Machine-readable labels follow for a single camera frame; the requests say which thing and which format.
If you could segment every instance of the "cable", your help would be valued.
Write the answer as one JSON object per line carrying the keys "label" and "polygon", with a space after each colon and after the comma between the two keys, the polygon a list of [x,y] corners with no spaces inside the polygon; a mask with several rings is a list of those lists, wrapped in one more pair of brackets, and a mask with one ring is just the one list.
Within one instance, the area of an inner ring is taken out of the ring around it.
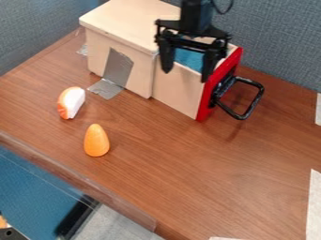
{"label": "cable", "polygon": [[218,6],[217,6],[216,3],[215,3],[215,0],[211,0],[211,3],[212,3],[212,5],[213,5],[213,7],[215,8],[215,10],[216,10],[219,14],[224,15],[224,14],[228,13],[228,12],[232,9],[232,7],[233,7],[233,5],[234,5],[234,0],[231,0],[230,6],[229,6],[225,11],[222,11],[222,10],[220,10],[220,9],[218,8]]}

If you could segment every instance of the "gray wall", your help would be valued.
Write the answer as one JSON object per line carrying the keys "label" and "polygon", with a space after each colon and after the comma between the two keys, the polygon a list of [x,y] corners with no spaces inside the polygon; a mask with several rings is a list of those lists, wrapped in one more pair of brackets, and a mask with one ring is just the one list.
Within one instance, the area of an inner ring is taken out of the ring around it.
{"label": "gray wall", "polygon": [[244,47],[243,65],[321,92],[320,0],[235,0],[213,23]]}
{"label": "gray wall", "polygon": [[0,75],[78,27],[106,0],[0,0]]}

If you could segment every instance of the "white and orange toy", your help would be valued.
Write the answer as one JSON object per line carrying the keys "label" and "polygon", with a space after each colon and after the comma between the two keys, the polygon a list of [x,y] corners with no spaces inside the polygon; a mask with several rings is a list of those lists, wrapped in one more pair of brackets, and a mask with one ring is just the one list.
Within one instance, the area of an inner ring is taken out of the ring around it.
{"label": "white and orange toy", "polygon": [[67,88],[58,99],[58,112],[64,119],[74,118],[84,104],[84,89],[78,86]]}

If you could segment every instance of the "white paper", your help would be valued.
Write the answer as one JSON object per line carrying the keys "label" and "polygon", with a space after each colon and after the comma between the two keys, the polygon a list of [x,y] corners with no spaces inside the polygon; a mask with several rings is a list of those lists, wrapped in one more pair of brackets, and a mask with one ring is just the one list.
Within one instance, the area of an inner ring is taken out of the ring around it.
{"label": "white paper", "polygon": [[321,173],[311,170],[306,240],[321,236]]}
{"label": "white paper", "polygon": [[316,98],[315,123],[321,126],[321,94],[317,94]]}

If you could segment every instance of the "gray carpet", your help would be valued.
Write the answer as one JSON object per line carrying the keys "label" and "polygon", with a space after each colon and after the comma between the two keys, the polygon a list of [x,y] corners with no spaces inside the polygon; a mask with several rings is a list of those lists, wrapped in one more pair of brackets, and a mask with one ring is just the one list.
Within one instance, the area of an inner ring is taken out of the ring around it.
{"label": "gray carpet", "polygon": [[162,240],[137,223],[101,205],[72,240]]}

